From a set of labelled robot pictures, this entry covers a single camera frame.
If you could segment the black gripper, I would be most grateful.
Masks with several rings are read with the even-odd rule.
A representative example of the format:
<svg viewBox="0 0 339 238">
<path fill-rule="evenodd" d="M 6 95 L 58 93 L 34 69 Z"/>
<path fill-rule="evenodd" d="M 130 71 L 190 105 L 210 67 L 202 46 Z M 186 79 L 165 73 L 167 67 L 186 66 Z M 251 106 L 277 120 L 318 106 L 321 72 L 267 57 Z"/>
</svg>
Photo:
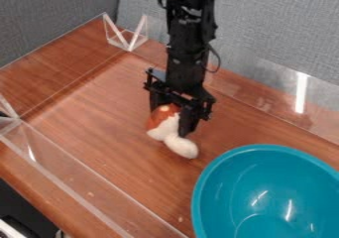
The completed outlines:
<svg viewBox="0 0 339 238">
<path fill-rule="evenodd" d="M 201 120 L 209 120 L 217 97 L 205 88 L 209 70 L 209 52 L 175 58 L 169 55 L 165 70 L 146 70 L 145 89 L 150 93 L 150 110 L 175 104 L 181 107 L 179 136 L 197 130 Z"/>
</svg>

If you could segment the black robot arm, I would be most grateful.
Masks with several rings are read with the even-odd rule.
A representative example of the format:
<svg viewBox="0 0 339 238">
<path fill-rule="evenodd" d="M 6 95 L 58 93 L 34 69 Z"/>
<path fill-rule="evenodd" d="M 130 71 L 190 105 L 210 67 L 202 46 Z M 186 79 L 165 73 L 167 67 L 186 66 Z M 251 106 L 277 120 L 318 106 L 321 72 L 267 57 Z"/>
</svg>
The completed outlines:
<svg viewBox="0 0 339 238">
<path fill-rule="evenodd" d="M 217 98 L 205 88 L 209 57 L 215 52 L 215 0 L 158 0 L 166 10 L 167 68 L 149 68 L 145 88 L 150 91 L 150 107 L 165 104 L 179 108 L 182 137 L 197 130 L 201 121 L 211 118 Z"/>
</svg>

